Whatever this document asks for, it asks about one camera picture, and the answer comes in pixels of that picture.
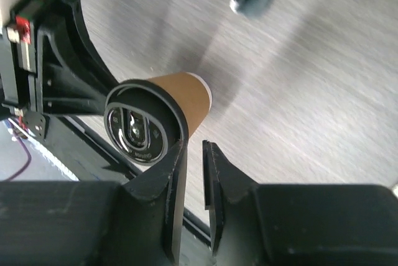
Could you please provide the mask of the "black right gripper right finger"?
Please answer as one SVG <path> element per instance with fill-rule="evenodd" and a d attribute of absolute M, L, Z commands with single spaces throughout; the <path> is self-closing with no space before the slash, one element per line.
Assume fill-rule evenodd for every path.
<path fill-rule="evenodd" d="M 217 254 L 245 226 L 250 189 L 257 183 L 232 164 L 216 143 L 204 140 L 202 146 L 205 209 L 210 217 L 211 251 Z"/>

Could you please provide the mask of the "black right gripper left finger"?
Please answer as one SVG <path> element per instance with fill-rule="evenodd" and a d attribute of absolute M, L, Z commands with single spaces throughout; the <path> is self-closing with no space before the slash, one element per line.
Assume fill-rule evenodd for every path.
<path fill-rule="evenodd" d="M 127 231 L 136 261 L 179 264 L 186 177 L 187 142 L 180 140 L 160 162 L 124 184 L 134 203 Z"/>

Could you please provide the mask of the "brown paper coffee cup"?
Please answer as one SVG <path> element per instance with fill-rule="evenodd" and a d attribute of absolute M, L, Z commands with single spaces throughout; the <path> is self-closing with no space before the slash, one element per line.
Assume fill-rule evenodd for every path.
<path fill-rule="evenodd" d="M 149 78 L 148 81 L 168 92 L 180 106 L 187 120 L 189 137 L 208 115 L 213 97 L 207 82 L 199 75 L 178 72 Z"/>

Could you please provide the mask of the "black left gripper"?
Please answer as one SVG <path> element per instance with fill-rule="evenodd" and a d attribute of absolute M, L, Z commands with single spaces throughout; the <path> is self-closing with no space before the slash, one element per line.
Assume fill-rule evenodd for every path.
<path fill-rule="evenodd" d="M 37 31 L 36 62 L 34 18 L 21 14 L 33 1 L 1 0 L 1 118 L 16 117 L 44 139 L 43 114 L 102 116 L 118 81 L 90 39 L 81 0 L 52 3 Z"/>

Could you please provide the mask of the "black plastic cup lid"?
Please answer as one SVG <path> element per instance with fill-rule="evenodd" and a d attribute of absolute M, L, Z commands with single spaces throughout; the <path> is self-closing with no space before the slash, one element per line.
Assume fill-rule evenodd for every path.
<path fill-rule="evenodd" d="M 187 120 L 170 93 L 148 80 L 127 80 L 108 94 L 104 128 L 112 144 L 133 163 L 151 167 L 179 141 Z"/>

